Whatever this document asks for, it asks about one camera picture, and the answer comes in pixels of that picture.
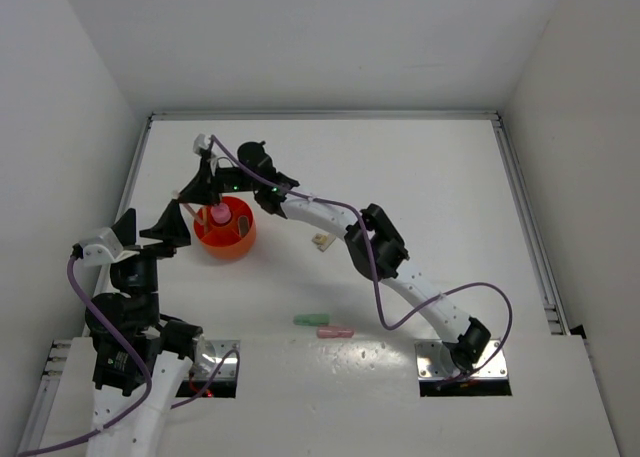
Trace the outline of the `pink lead refill tube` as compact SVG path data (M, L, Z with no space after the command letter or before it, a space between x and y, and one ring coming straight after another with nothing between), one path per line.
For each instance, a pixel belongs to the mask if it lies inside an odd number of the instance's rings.
M179 192L177 190L174 190L172 192L172 197L175 200L178 200L179 199ZM200 218L201 217L199 216L197 211L189 203L180 202L180 205L182 206L182 208L184 210L186 210L188 212L188 214L193 218L193 220L200 225Z

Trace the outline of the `pink capped clear bottle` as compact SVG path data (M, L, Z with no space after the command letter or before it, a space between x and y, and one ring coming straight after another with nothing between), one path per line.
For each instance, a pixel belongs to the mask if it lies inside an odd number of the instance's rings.
M209 212L212 222L218 226L228 224L233 217L230 207L225 203L211 206Z

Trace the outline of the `beige white correction tape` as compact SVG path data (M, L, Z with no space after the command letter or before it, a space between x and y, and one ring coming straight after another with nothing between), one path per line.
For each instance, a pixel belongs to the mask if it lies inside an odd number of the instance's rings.
M247 215L240 215L237 219L238 235L241 239L248 236L251 229L251 221Z

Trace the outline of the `green highlighter marker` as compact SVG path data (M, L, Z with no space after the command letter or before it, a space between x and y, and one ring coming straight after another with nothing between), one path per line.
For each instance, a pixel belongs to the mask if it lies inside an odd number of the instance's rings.
M296 314L293 317L296 326L323 327L330 324L330 315L327 313Z

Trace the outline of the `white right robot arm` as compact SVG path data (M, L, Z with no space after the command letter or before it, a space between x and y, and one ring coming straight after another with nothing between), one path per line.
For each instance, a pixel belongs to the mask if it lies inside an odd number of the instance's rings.
M213 135L200 134L193 151L200 158L195 177L179 193L188 204L219 204L225 194L250 192L266 213L303 222L342 241L357 272L375 288L386 286L421 315L463 375L471 374L491 338L477 318L455 305L416 268L405 241L376 204L363 210L312 195L276 170L262 142L246 142L236 153Z

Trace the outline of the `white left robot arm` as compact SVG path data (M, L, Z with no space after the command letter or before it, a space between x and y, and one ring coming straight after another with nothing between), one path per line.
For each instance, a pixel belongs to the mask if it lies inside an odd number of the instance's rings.
M109 271L112 291L85 312L96 361L90 456L154 456L182 379L194 364L202 329L160 313L157 263L191 237L177 201L149 229L128 209L80 243L88 267Z

